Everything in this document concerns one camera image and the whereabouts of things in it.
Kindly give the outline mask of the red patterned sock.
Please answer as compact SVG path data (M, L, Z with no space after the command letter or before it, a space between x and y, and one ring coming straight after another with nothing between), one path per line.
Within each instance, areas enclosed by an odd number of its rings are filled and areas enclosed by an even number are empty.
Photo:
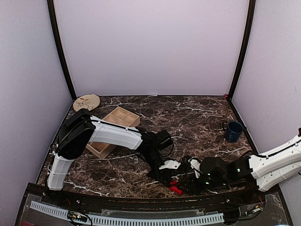
M182 195L183 191L180 190L177 185L178 185L178 183L176 181L172 181L172 182L170 182L170 187L168 189L178 195Z

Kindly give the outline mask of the wooden compartment tray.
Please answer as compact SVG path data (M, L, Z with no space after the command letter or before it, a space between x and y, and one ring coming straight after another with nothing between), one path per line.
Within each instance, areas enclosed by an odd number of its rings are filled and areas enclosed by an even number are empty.
M115 147L121 146L136 150L142 143L142 135L136 126L140 117L121 107L115 108L102 120L91 116L96 126L86 149L99 159L104 159Z

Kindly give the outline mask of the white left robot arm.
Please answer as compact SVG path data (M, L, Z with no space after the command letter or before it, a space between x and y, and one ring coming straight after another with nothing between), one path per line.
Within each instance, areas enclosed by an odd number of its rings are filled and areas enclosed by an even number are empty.
M106 143L125 147L138 152L150 166L149 177L171 187L170 170L176 170L180 164L162 159L160 153L174 143L166 130L158 133L148 132L140 127L126 127L103 121L92 116L87 109L81 109L67 119L59 128L55 158L47 178L48 198L56 205L66 202L62 192L63 182L71 164L79 158L88 143Z

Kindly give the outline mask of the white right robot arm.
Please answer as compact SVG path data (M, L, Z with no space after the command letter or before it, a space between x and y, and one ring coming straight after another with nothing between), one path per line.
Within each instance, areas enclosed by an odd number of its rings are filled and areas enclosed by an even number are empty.
M258 190L266 192L301 171L301 136L298 134L267 152L244 155L232 162L219 157L206 157L201 161L188 158L185 168L192 173L180 187L188 194L244 187L240 200L250 204L258 197Z

